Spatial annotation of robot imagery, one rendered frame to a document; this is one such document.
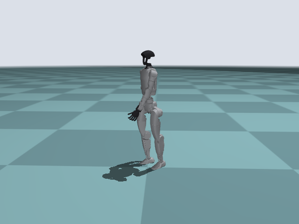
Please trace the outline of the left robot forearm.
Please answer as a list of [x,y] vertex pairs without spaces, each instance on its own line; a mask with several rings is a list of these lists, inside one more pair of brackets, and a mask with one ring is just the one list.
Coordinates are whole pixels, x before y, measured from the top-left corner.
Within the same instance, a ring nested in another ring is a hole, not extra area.
[[139,107],[138,107],[138,110],[142,110],[143,107],[145,106],[145,103],[147,101],[147,99],[149,99],[150,97],[150,94],[151,94],[151,90],[150,89],[147,89],[145,94],[142,96],[142,99],[141,101],[139,102]]

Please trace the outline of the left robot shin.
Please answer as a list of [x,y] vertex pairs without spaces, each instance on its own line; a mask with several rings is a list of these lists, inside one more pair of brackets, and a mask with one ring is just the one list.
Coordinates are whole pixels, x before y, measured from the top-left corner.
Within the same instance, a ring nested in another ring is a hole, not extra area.
[[163,163],[164,136],[160,135],[159,141],[155,139],[155,149],[159,160],[158,162]]

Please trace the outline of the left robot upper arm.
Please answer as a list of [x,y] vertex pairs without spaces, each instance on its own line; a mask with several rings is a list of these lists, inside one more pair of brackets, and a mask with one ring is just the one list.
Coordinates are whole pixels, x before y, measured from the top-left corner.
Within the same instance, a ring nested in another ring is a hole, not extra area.
[[148,80],[148,87],[143,90],[144,94],[145,94],[147,89],[150,89],[151,92],[152,92],[152,89],[153,89],[153,86],[154,86],[154,83],[155,83],[155,79],[157,78],[157,75],[158,75],[158,73],[156,71],[150,70],[149,80]]

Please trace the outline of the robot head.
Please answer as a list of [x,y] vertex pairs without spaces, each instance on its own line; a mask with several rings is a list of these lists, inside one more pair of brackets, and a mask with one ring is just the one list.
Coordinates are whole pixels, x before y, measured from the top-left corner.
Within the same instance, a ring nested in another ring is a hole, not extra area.
[[[150,51],[150,50],[146,50],[144,52],[141,53],[142,57],[143,57],[143,64],[146,65],[146,68],[144,69],[147,69],[147,67],[152,67],[152,65],[150,63],[147,63],[148,59],[150,59],[151,57],[154,57],[155,54]],[[146,60],[145,60],[146,58]],[[145,60],[145,61],[144,61]],[[152,67],[153,68],[153,67]]]

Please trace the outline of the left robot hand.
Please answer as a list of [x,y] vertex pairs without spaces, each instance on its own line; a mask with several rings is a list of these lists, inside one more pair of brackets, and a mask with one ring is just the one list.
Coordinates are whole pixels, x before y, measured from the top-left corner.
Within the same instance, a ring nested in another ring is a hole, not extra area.
[[130,117],[128,117],[128,119],[131,118],[130,120],[136,121],[137,117],[139,116],[139,112],[141,112],[140,110],[138,110],[138,107],[139,107],[139,105],[136,107],[135,111],[128,114],[128,115],[132,114]]

